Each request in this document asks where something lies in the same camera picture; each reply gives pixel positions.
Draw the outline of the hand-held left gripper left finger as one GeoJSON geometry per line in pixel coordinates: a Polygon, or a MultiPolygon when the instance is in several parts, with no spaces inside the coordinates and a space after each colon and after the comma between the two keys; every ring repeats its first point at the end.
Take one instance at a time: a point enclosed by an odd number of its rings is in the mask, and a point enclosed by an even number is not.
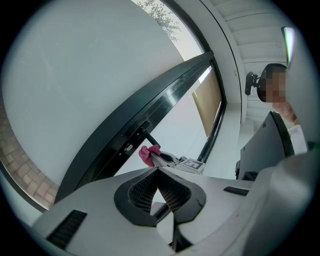
{"type": "Polygon", "coordinates": [[[132,224],[116,208],[114,194],[124,182],[148,171],[130,171],[77,189],[43,213],[33,229],[44,239],[73,211],[85,214],[65,248],[74,256],[170,256],[173,250],[155,227],[132,224]]]}

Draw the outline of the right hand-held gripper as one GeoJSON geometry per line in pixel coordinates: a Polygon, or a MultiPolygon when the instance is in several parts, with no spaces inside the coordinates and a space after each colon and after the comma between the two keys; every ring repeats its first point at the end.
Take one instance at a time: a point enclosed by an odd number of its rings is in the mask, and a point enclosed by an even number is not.
{"type": "Polygon", "coordinates": [[[196,175],[202,175],[204,172],[205,163],[192,158],[186,158],[185,156],[178,158],[165,151],[162,151],[159,156],[155,153],[151,153],[150,156],[155,167],[170,167],[196,175]]]}

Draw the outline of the black framed glass window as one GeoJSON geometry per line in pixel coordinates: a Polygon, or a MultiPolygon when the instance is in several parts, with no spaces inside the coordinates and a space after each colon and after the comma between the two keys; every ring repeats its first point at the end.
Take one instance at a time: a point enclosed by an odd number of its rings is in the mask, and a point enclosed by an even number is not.
{"type": "Polygon", "coordinates": [[[168,7],[165,31],[146,0],[53,0],[18,34],[0,77],[0,160],[49,208],[68,167],[127,98],[203,53],[168,7]]]}

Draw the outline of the white shirt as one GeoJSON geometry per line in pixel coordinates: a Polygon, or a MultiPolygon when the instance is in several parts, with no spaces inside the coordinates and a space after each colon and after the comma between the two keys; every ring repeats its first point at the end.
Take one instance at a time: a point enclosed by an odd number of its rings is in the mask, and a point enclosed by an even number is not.
{"type": "Polygon", "coordinates": [[[288,129],[290,140],[293,146],[294,154],[300,155],[308,151],[307,143],[302,131],[302,128],[299,124],[288,129]]]}

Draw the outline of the black chest-mounted phone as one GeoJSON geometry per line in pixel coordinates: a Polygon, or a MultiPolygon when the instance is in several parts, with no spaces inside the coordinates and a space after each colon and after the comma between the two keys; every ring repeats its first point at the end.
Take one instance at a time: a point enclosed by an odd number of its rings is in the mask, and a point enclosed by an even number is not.
{"type": "Polygon", "coordinates": [[[277,112],[270,111],[253,137],[241,148],[235,178],[254,181],[260,171],[274,167],[294,154],[283,119],[277,112]]]}

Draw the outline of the black window handle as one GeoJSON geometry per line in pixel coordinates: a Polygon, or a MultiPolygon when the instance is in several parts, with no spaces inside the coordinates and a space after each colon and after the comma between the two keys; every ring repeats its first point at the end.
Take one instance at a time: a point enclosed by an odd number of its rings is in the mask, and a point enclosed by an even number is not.
{"type": "Polygon", "coordinates": [[[160,144],[153,138],[153,136],[146,130],[141,129],[141,134],[153,145],[157,146],[159,149],[161,148],[160,144]]]}

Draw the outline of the dark window frame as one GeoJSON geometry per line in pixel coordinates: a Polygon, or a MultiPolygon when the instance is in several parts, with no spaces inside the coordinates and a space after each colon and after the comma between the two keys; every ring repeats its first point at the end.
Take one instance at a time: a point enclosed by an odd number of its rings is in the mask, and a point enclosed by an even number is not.
{"type": "Polygon", "coordinates": [[[161,148],[185,154],[200,128],[200,115],[190,100],[200,77],[217,63],[212,51],[169,65],[105,63],[81,82],[74,97],[83,110],[76,137],[77,154],[59,186],[61,201],[90,182],[114,176],[146,138],[146,129],[161,148]],[[130,151],[125,151],[132,144],[130,151]]]}

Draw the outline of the leafy green tree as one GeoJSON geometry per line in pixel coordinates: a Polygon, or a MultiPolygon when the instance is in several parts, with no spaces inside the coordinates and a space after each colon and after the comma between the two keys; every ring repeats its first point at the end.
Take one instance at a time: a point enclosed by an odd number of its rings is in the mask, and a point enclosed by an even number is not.
{"type": "Polygon", "coordinates": [[[180,41],[179,34],[182,31],[180,23],[161,0],[132,1],[156,21],[174,44],[180,41]]]}

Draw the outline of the pink cleaning cloth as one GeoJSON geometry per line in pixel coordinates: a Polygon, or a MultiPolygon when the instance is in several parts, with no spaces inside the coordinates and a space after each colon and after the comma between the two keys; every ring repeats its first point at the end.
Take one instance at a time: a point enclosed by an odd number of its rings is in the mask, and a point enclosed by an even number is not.
{"type": "Polygon", "coordinates": [[[160,151],[160,148],[158,145],[152,145],[150,147],[143,145],[139,150],[138,155],[144,164],[152,168],[155,165],[151,159],[151,153],[154,153],[157,156],[159,156],[162,152],[160,151]]]}

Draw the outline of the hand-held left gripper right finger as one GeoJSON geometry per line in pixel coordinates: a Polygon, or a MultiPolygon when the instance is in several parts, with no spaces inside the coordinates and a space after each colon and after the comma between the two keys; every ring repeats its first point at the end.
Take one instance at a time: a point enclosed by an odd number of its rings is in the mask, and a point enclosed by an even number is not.
{"type": "Polygon", "coordinates": [[[242,255],[249,222],[240,210],[252,187],[251,181],[213,178],[169,167],[159,169],[164,182],[159,191],[173,203],[173,248],[159,256],[242,255]]]}

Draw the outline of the rectangular ceiling light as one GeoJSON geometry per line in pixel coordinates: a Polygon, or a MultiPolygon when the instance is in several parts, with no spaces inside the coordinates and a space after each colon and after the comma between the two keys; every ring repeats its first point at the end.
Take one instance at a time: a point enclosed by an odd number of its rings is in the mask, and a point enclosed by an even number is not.
{"type": "Polygon", "coordinates": [[[284,39],[284,46],[286,52],[286,66],[287,68],[289,68],[295,50],[295,30],[292,27],[284,26],[281,28],[281,32],[284,39]]]}

